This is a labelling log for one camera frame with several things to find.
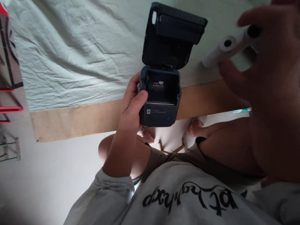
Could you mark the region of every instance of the sweatshirt sleeve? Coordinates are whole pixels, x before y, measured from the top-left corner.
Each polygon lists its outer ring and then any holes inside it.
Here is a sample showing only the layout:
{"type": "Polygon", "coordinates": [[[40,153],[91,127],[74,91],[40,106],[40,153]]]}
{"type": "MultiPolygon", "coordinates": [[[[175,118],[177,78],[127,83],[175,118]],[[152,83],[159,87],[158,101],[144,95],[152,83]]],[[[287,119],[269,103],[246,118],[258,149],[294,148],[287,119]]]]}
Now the sweatshirt sleeve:
{"type": "Polygon", "coordinates": [[[64,225],[113,224],[134,193],[131,177],[110,177],[101,169],[72,206],[64,225]]]}
{"type": "Polygon", "coordinates": [[[300,184],[274,183],[253,193],[262,210],[283,225],[300,224],[300,184]]]}

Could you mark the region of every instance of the black label printer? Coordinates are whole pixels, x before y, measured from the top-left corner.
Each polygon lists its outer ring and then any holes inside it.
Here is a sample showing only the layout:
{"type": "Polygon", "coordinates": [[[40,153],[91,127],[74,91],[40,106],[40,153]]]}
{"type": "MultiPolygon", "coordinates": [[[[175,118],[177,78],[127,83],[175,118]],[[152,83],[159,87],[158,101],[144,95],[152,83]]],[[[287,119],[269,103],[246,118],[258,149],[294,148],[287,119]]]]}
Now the black label printer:
{"type": "Polygon", "coordinates": [[[174,124],[181,98],[180,73],[198,44],[207,24],[205,18],[154,2],[151,5],[142,61],[139,91],[148,92],[140,110],[145,127],[174,124]]]}

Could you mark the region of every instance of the foot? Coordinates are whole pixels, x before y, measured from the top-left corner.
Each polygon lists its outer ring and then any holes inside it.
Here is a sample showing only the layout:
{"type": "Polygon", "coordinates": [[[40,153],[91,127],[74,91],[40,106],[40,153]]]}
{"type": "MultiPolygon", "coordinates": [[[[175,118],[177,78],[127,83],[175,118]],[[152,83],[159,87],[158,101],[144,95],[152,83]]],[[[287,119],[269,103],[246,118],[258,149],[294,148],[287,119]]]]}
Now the foot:
{"type": "Polygon", "coordinates": [[[144,139],[148,144],[154,144],[154,138],[149,134],[148,131],[143,131],[140,136],[144,139]]]}
{"type": "Polygon", "coordinates": [[[188,131],[188,134],[192,137],[199,137],[201,136],[203,124],[200,120],[193,120],[188,131]]]}

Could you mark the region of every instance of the paper roll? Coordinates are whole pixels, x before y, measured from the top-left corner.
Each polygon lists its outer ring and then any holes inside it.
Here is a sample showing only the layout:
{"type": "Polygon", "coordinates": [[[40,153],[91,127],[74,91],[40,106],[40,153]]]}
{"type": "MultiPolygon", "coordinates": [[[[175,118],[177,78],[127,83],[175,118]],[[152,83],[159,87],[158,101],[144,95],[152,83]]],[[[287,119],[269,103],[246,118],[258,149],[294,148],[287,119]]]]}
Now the paper roll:
{"type": "Polygon", "coordinates": [[[228,55],[237,45],[237,39],[234,36],[226,36],[223,40],[202,59],[205,68],[214,68],[218,61],[228,55]]]}
{"type": "Polygon", "coordinates": [[[204,56],[202,59],[203,66],[209,69],[214,68],[221,59],[233,57],[256,41],[261,32],[261,28],[252,24],[236,37],[225,37],[212,51],[204,56]]]}

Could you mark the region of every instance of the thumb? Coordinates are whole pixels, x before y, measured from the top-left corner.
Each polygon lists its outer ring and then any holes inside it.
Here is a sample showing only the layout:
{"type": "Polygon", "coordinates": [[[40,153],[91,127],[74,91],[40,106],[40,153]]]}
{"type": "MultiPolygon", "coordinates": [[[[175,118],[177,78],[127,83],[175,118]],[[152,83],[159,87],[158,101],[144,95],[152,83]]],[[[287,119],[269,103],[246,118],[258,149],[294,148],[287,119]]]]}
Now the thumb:
{"type": "Polygon", "coordinates": [[[134,97],[127,110],[130,113],[139,113],[143,105],[146,103],[148,98],[148,92],[145,90],[140,91],[136,97],[134,97]]]}
{"type": "Polygon", "coordinates": [[[236,94],[246,83],[246,77],[240,72],[230,59],[223,59],[218,63],[219,72],[227,86],[236,94]]]}

